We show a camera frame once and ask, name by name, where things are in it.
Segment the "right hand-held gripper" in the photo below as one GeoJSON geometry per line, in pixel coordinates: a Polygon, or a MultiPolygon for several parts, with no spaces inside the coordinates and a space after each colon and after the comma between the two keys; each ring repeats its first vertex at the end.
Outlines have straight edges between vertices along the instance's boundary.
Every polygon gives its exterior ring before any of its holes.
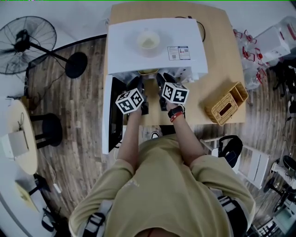
{"type": "MultiPolygon", "coordinates": [[[[166,82],[161,90],[160,97],[165,102],[169,101],[172,104],[184,105],[189,95],[189,89],[182,84],[177,84],[176,79],[168,73],[163,74],[166,82]]],[[[158,85],[163,85],[163,77],[157,73],[156,80],[158,85]]]]}

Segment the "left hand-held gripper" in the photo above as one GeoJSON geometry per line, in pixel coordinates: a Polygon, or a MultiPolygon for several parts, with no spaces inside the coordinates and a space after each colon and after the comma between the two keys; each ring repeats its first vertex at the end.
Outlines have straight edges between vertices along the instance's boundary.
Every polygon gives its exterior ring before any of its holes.
{"type": "Polygon", "coordinates": [[[123,87],[116,87],[117,93],[115,103],[123,115],[130,114],[137,111],[139,108],[142,111],[142,115],[148,114],[148,102],[147,97],[144,95],[143,77],[132,79],[126,86],[127,88],[134,88],[128,91],[123,87]]]}

